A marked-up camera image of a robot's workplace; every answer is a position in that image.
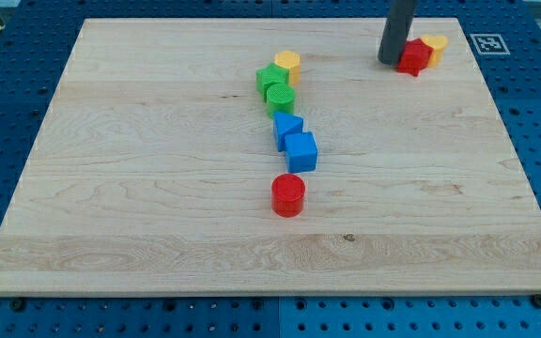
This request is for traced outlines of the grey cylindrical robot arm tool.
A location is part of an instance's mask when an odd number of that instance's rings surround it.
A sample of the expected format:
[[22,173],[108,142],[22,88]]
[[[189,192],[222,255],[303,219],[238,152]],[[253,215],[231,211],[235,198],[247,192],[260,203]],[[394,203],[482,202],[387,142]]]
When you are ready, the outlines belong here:
[[399,63],[419,0],[394,0],[391,3],[381,42],[378,60],[384,65]]

